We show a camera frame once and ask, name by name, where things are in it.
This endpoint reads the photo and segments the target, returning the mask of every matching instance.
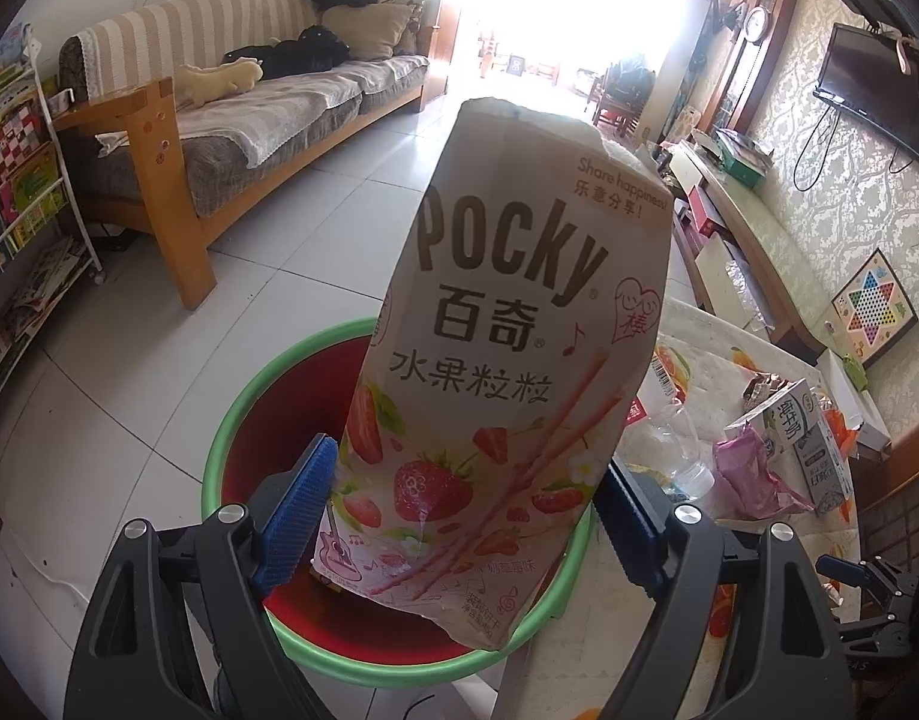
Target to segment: guitar illustration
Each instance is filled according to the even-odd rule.
[[[326,516],[330,518],[330,533],[319,532],[319,541],[323,543],[319,550],[319,560],[341,579],[360,581],[362,574],[350,557],[349,546],[338,536],[332,503],[326,504]]]

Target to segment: doorway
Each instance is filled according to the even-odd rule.
[[[443,0],[459,22],[451,97],[498,97],[591,119],[599,79],[639,61],[657,73],[684,0]],[[600,127],[605,134],[611,128]]]

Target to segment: trash bin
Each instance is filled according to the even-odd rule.
[[[293,466],[317,433],[343,435],[346,413],[375,319],[331,327],[295,344],[261,370],[218,429],[203,474],[202,514],[250,498],[271,473]],[[416,614],[320,584],[305,569],[271,593],[266,609],[286,654],[301,666],[354,685],[417,688],[474,674],[526,642],[569,600],[592,532],[589,509],[562,561],[501,652],[470,650]]]

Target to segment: chinese checkers board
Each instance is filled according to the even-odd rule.
[[[917,322],[917,312],[878,248],[834,298],[833,306],[864,367]]]

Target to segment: barcode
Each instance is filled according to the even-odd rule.
[[[663,388],[663,394],[666,395],[669,400],[674,399],[677,396],[677,388],[672,384],[672,379],[669,378],[669,373],[666,372],[666,368],[663,367],[663,362],[660,359],[653,355],[653,373],[656,374],[656,378],[659,379],[659,386]]]

